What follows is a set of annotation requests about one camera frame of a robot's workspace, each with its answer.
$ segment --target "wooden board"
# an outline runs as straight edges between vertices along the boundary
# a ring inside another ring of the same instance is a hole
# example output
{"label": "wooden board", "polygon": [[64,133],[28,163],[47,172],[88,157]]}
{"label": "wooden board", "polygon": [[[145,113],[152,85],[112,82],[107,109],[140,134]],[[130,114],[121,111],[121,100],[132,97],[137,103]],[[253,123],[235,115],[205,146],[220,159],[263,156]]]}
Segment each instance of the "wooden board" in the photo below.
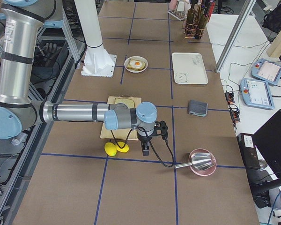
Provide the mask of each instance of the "wooden board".
{"label": "wooden board", "polygon": [[[140,103],[141,103],[141,98],[140,97],[115,97],[115,96],[109,96],[107,103],[108,104],[115,104],[115,100],[116,98],[128,98],[134,101],[134,107],[136,108]],[[122,139],[125,140],[127,138],[128,132],[130,131],[130,129],[122,129],[122,130],[114,130],[113,134],[117,139]],[[102,129],[101,129],[101,134],[100,134],[100,138],[107,138],[107,139],[113,139],[111,131],[107,130],[105,128],[105,125],[103,123],[102,125]],[[131,134],[129,135],[128,140],[135,140],[137,141],[137,135],[136,135],[136,130],[132,131]]]}

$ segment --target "slice of bread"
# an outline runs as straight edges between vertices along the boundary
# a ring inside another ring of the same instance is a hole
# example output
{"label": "slice of bread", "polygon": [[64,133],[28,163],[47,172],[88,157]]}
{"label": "slice of bread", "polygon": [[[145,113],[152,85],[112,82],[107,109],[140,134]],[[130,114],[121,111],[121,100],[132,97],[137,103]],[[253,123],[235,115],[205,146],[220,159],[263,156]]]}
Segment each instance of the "slice of bread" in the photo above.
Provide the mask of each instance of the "slice of bread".
{"label": "slice of bread", "polygon": [[[141,63],[141,67],[140,67],[140,68],[134,68],[134,67],[130,64],[130,62],[133,61],[133,60],[140,62],[140,63]],[[143,62],[143,61],[140,61],[140,60],[137,60],[137,59],[130,59],[130,60],[129,60],[129,63],[128,63],[128,65],[127,65],[127,69],[131,69],[131,70],[135,70],[135,71],[141,71],[141,70],[143,70],[143,69],[145,68],[145,66],[146,66],[146,63]]]}
{"label": "slice of bread", "polygon": [[121,98],[121,97],[116,97],[115,99],[115,104],[117,103],[123,103],[125,104],[129,109],[133,109],[135,107],[135,103],[132,99],[130,98]]}

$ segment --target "lemon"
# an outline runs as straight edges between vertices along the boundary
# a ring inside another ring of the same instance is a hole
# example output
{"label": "lemon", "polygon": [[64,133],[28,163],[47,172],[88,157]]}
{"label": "lemon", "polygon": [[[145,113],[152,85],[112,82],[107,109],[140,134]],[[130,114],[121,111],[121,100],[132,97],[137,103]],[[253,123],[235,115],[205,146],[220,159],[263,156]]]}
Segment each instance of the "lemon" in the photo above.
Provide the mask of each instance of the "lemon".
{"label": "lemon", "polygon": [[111,142],[107,142],[104,146],[104,149],[105,149],[106,154],[109,156],[115,156],[117,153],[116,146]]}
{"label": "lemon", "polygon": [[[123,147],[124,146],[124,142],[118,142],[119,146]],[[123,149],[121,149],[117,144],[116,144],[116,148],[118,151],[120,152],[128,152],[129,151],[129,146],[128,144],[125,145],[125,147]]]}

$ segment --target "small white plate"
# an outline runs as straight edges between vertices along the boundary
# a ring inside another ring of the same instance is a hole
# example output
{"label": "small white plate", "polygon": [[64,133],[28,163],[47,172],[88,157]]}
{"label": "small white plate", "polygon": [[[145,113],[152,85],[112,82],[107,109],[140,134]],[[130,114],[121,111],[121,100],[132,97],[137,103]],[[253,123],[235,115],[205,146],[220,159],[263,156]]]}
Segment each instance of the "small white plate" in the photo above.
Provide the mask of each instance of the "small white plate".
{"label": "small white plate", "polygon": [[[146,64],[145,68],[143,68],[143,69],[140,70],[140,71],[128,69],[127,66],[128,66],[128,63],[129,63],[129,61],[130,61],[131,59],[133,59],[133,60],[140,60],[140,61],[145,62],[145,64]],[[128,70],[128,71],[131,72],[131,73],[140,73],[140,72],[144,71],[145,69],[147,69],[147,67],[148,67],[148,61],[147,61],[145,58],[141,57],[141,56],[131,56],[131,57],[129,57],[128,59],[125,60],[125,62],[124,62],[124,67],[125,67],[126,70]]]}

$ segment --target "metal spoon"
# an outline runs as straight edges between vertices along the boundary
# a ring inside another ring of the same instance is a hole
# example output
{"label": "metal spoon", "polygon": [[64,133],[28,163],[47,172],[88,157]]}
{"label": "metal spoon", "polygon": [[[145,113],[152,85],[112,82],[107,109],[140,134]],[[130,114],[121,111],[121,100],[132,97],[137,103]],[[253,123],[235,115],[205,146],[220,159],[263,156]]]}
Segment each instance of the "metal spoon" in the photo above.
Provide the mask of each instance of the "metal spoon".
{"label": "metal spoon", "polygon": [[210,153],[207,152],[196,152],[192,154],[191,161],[188,163],[182,163],[175,165],[175,168],[181,168],[186,166],[192,166],[196,170],[207,170],[215,165],[214,161],[211,158]]}

